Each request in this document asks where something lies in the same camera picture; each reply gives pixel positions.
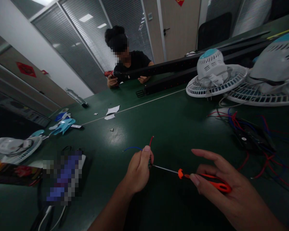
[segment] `door handle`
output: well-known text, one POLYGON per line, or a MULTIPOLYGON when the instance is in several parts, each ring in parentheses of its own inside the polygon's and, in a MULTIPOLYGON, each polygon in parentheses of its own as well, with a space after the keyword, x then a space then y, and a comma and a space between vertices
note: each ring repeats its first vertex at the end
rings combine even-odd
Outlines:
POLYGON ((168 29, 164 29, 164 36, 166 35, 166 30, 169 30, 170 28, 168 28, 168 29))

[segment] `fingernail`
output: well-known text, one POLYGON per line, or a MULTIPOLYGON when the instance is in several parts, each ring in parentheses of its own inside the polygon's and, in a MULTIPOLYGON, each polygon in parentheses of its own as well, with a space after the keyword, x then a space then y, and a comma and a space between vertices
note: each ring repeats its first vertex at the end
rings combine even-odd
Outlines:
POLYGON ((149 145, 146 145, 146 146, 144 147, 144 151, 150 151, 150 150, 151 150, 151 148, 150 148, 149 145))
POLYGON ((191 175, 190 175, 190 179, 192 180, 192 182, 193 182, 196 186, 199 185, 200 181, 199 181, 199 179, 198 179, 198 177, 197 177, 196 174, 191 174, 191 175))

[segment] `power drill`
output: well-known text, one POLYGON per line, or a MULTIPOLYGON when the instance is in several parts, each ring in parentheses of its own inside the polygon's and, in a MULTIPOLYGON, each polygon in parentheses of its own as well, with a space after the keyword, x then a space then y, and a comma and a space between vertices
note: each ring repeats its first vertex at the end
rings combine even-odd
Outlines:
POLYGON ((119 71, 107 71, 107 72, 104 72, 104 75, 106 77, 112 75, 114 78, 118 78, 118 84, 116 86, 119 86, 119 84, 121 82, 125 82, 126 80, 129 80, 130 77, 128 75, 126 75, 126 73, 121 73, 119 71))

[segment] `person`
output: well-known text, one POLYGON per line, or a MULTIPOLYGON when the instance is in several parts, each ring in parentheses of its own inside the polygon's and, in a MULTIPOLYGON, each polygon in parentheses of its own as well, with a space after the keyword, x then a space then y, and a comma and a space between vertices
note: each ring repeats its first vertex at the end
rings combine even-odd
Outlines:
MULTIPOLYGON (((210 151, 201 149, 191 151, 198 157, 214 161, 215 166, 199 165, 196 174, 191 174, 190 179, 197 187, 199 194, 209 199, 236 230, 287 230, 273 215, 249 180, 227 160, 210 151), (215 175, 223 179, 232 187, 231 193, 222 194, 199 174, 215 175)), ((134 154, 125 177, 88 231, 123 230, 133 195, 141 191, 148 182, 150 156, 151 163, 153 163, 154 155, 149 146, 145 146, 142 151, 134 154)))
MULTIPOLYGON (((121 26, 114 26, 112 29, 105 31, 105 42, 111 48, 115 55, 119 58, 119 63, 114 71, 126 73, 142 67, 154 65, 154 63, 142 51, 129 51, 125 30, 121 26)), ((130 76, 131 79, 138 79, 141 84, 147 82, 150 76, 130 76)), ((118 84, 118 78, 109 75, 107 78, 107 86, 113 88, 118 84)))

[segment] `screwdriver shaft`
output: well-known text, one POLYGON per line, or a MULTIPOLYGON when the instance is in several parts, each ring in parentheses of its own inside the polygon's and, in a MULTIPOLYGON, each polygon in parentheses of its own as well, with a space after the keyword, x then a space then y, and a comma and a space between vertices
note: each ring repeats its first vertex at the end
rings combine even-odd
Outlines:
POLYGON ((157 165, 152 165, 152 166, 154 166, 154 167, 158 167, 158 168, 161 168, 161 169, 167 170, 167 171, 169 171, 169 172, 173 172, 173 173, 178 174, 178 172, 176 172, 176 171, 172 171, 172 170, 170 170, 170 169, 162 168, 162 167, 159 167, 159 166, 157 166, 157 165))

